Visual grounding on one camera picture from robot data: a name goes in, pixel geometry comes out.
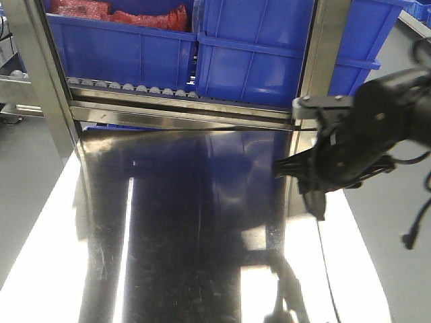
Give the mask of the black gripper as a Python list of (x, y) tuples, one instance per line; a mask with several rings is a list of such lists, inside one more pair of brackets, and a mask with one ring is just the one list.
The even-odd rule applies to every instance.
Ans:
[(383, 168), (397, 143), (397, 109), (353, 107), (352, 96), (304, 96), (292, 101), (292, 118), (317, 119), (314, 147), (274, 162), (274, 176), (298, 178), (300, 192), (354, 186)]

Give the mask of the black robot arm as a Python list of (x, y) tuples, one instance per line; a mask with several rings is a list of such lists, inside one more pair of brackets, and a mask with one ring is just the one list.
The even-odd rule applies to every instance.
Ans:
[(362, 84), (354, 96), (294, 100), (294, 116), (321, 124), (314, 147), (274, 163), (324, 192), (348, 188), (391, 169), (385, 154), (401, 141), (430, 146), (430, 70), (416, 67)]

